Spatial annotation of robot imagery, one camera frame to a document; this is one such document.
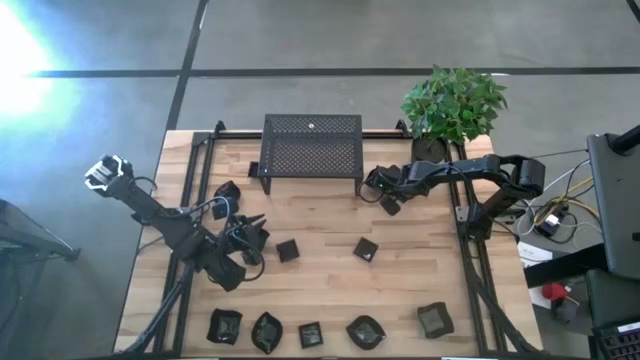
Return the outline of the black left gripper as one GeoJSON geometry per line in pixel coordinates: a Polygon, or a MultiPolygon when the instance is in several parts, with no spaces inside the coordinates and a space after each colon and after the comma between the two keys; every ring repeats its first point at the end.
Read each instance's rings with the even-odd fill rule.
{"type": "Polygon", "coordinates": [[[230,218],[230,245],[232,252],[260,249],[259,232],[266,223],[264,214],[246,217],[232,215],[230,218]]]}

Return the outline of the black rounded square mini plate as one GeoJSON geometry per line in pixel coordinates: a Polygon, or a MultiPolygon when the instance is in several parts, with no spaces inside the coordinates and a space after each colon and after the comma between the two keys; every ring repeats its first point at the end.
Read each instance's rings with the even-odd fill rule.
{"type": "Polygon", "coordinates": [[[211,314],[206,339],[212,343],[234,345],[239,337],[242,317],[238,311],[216,308],[211,314]]]}
{"type": "Polygon", "coordinates": [[[428,339],[437,339],[454,332],[454,324],[444,302],[419,307],[417,317],[428,339]]]}
{"type": "Polygon", "coordinates": [[[248,228],[244,232],[244,240],[247,242],[243,251],[243,260],[246,265],[257,266],[262,263],[261,256],[270,233],[262,229],[259,233],[250,231],[248,228]]]}

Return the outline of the black leaf-shaped mini plate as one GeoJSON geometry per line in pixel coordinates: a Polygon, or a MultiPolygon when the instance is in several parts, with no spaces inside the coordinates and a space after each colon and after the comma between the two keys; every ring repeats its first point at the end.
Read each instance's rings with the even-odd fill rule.
{"type": "Polygon", "coordinates": [[[264,354],[271,354],[279,345],[283,334],[283,325],[280,320],[264,312],[255,322],[251,331],[251,340],[254,346],[264,354]]]}

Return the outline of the black plant pot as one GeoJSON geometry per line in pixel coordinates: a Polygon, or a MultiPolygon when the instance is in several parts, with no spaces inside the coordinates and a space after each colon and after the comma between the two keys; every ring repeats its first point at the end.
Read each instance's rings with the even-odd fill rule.
{"type": "Polygon", "coordinates": [[[412,141],[411,160],[440,163],[447,154],[448,145],[442,138],[418,138],[412,141]]]}

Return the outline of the black perforated metal stand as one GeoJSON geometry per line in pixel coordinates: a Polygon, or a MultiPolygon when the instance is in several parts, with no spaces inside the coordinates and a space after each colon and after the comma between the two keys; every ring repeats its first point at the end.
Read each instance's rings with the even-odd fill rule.
{"type": "Polygon", "coordinates": [[[265,194],[274,178],[364,178],[362,117],[267,114],[256,178],[265,194]]]}

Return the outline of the green leafy plant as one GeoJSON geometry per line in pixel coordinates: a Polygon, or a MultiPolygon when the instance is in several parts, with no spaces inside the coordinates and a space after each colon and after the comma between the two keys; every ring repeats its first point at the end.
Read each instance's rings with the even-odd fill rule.
{"type": "Polygon", "coordinates": [[[401,111],[413,138],[463,144],[494,129],[493,121],[508,108],[505,90],[490,74],[435,66],[404,96],[401,111]]]}

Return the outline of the black crumpled packet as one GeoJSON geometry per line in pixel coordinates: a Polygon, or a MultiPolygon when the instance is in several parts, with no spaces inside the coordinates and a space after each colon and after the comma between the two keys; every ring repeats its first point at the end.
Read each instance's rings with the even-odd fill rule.
{"type": "Polygon", "coordinates": [[[373,350],[387,337],[383,327],[368,315],[358,316],[346,331],[355,345],[363,350],[373,350]]]}

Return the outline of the white paper sheet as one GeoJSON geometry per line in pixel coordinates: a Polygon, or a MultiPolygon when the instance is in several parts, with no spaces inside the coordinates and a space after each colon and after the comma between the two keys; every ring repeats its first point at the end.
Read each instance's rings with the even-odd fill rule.
{"type": "Polygon", "coordinates": [[[553,259],[553,253],[549,250],[538,248],[536,246],[519,242],[517,249],[524,268],[534,266],[553,259]]]}

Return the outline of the black power adapter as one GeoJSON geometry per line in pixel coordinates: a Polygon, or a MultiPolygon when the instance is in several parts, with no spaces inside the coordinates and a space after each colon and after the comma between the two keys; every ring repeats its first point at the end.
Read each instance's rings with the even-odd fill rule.
{"type": "Polygon", "coordinates": [[[534,232],[544,237],[552,237],[556,234],[566,214],[563,212],[548,215],[539,225],[534,226],[534,232]]]}

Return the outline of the red object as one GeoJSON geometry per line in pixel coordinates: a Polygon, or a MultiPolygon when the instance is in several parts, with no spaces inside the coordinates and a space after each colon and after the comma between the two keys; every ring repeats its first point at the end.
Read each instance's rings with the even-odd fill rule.
{"type": "Polygon", "coordinates": [[[551,302],[564,299],[568,296],[566,287],[560,283],[547,283],[542,286],[542,296],[551,302]]]}

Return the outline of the grey side table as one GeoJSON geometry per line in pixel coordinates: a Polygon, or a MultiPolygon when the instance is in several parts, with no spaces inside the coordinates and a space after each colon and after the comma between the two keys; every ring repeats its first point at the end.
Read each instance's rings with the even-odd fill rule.
{"type": "Polygon", "coordinates": [[[0,199],[0,244],[2,243],[59,255],[67,261],[76,260],[80,254],[79,248],[73,248],[20,208],[0,199]]]}

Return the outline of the grey equipment cabinet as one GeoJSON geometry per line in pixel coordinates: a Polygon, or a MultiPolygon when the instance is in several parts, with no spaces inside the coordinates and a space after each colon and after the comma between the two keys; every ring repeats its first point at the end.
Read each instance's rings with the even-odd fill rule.
{"type": "Polygon", "coordinates": [[[640,280],[640,145],[619,155],[609,134],[587,138],[606,260],[611,272],[640,280]]]}

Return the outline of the black pole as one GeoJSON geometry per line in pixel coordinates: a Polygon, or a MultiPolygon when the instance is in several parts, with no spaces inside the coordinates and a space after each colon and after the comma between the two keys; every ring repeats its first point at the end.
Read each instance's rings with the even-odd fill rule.
{"type": "Polygon", "coordinates": [[[636,146],[640,145],[640,124],[622,135],[609,134],[608,144],[615,153],[628,156],[636,146]]]}

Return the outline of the dark seat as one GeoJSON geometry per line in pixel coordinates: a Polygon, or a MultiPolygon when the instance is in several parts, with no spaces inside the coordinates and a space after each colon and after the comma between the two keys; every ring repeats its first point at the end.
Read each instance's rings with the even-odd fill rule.
{"type": "Polygon", "coordinates": [[[595,327],[640,319],[640,280],[589,270],[586,283],[595,327]]]}

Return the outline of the black aluminium table frame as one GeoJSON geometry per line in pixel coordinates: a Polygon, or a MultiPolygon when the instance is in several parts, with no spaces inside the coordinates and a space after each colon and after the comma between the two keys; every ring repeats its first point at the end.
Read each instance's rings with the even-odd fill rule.
{"type": "Polygon", "coordinates": [[[426,197],[407,202],[389,216],[371,198],[359,198],[349,179],[278,178],[265,194],[248,176],[260,156],[254,131],[228,130],[213,144],[194,146],[193,133],[171,131],[164,140],[156,173],[156,199],[174,207],[194,202],[197,190],[186,189],[185,174],[195,171],[194,185],[214,192],[232,180],[241,190],[240,210],[264,214],[270,233],[261,277],[227,292],[204,273],[194,276],[187,315],[172,314],[162,352],[198,358],[248,358],[258,355],[251,330],[264,312],[279,319],[284,333],[275,358],[316,360],[360,358],[363,351],[346,327],[356,317],[376,319],[386,339],[375,357],[474,356],[485,340],[495,347],[490,316],[474,318],[456,234],[453,205],[464,199],[441,185],[426,197]],[[368,263],[353,254],[364,237],[379,245],[368,263]],[[276,245],[294,239],[300,257],[281,263],[276,245]],[[417,309],[444,302],[454,332],[428,339],[417,309]],[[206,339],[212,312],[235,310],[243,317],[234,345],[206,339]],[[298,327],[319,322],[323,345],[302,349],[298,327]]]}

